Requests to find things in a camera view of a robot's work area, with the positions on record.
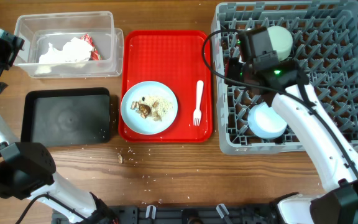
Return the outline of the mint green bowl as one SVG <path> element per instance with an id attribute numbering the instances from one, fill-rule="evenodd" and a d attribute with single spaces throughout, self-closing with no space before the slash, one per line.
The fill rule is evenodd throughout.
<path id="1" fill-rule="evenodd" d="M 279 61 L 283 61 L 290 56 L 293 46 L 293 37 L 284 27 L 272 26 L 267 29 L 272 48 L 277 52 Z"/>

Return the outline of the light blue bowl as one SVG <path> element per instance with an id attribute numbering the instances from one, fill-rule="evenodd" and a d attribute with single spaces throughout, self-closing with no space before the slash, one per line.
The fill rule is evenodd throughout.
<path id="1" fill-rule="evenodd" d="M 247 121 L 250 130 L 262 139 L 280 137 L 288 125 L 266 102 L 253 106 L 249 111 Z"/>

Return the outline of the white napkin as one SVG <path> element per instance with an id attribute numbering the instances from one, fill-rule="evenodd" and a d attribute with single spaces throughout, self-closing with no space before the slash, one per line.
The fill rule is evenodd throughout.
<path id="1" fill-rule="evenodd" d="M 39 57 L 39 63 L 86 62 L 91 58 L 94 47 L 85 40 L 72 38 L 61 50 L 48 44 L 48 51 Z"/>

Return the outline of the red snack wrapper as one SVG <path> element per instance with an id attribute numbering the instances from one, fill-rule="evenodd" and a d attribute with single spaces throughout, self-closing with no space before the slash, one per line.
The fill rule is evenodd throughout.
<path id="1" fill-rule="evenodd" d="M 89 34 L 84 34 L 80 39 L 84 40 L 85 42 L 87 42 L 88 44 L 90 44 L 92 46 L 93 49 L 91 51 L 90 59 L 91 60 L 101 60 L 101 55 L 98 52 L 98 50 L 96 49 L 93 39 L 89 36 Z"/>

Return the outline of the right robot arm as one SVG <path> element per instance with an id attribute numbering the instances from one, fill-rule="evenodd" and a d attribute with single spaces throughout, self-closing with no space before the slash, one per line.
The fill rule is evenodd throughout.
<path id="1" fill-rule="evenodd" d="M 284 223 L 358 223 L 358 153 L 320 104 L 307 74 L 280 60 L 265 27 L 234 29 L 244 65 L 227 66 L 286 121 L 312 160 L 325 193 L 277 203 Z"/>

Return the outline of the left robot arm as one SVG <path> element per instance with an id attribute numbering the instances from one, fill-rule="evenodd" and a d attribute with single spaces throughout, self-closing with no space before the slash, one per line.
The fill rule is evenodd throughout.
<path id="1" fill-rule="evenodd" d="M 0 29 L 0 77 L 13 66 L 24 42 Z M 0 93 L 6 87 L 0 82 Z M 36 201 L 60 212 L 70 223 L 119 223 L 119 217 L 100 198 L 76 188 L 57 172 L 44 145 L 20 142 L 0 114 L 0 198 L 10 197 L 30 201 L 18 223 Z"/>

